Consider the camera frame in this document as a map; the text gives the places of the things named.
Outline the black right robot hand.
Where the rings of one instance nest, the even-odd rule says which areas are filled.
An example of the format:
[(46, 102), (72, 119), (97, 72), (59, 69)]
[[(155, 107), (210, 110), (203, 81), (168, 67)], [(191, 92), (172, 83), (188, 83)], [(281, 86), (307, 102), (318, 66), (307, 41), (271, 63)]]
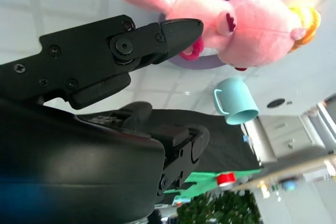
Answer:
[(147, 102), (75, 115), (200, 38), (182, 18), (136, 28), (126, 15), (43, 35), (41, 51), (1, 65), (1, 223), (128, 223), (181, 186), (209, 142), (200, 125), (138, 132)]

